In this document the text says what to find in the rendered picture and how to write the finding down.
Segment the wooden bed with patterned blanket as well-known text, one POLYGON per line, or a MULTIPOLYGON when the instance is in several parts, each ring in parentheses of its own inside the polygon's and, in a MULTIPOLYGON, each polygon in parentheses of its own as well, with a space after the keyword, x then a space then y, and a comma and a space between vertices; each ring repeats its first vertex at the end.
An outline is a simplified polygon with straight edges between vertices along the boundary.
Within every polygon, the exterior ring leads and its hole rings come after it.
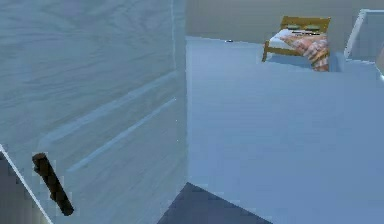
POLYGON ((330 48, 328 44, 328 27, 331 18, 284 16, 279 31, 264 42, 262 62, 269 53, 301 56, 308 59, 314 71, 328 72, 330 48), (296 24, 299 30, 288 30, 287 25, 296 24), (305 26, 317 25, 321 30, 306 31, 305 26))

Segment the pale blue room door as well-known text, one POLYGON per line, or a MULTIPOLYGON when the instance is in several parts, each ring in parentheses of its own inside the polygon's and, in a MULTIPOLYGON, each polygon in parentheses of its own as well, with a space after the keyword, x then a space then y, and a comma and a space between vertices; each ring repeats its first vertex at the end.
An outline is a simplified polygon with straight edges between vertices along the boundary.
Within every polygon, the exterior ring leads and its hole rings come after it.
POLYGON ((0 152, 48 224, 158 224, 185 185, 186 2, 0 0, 0 152))

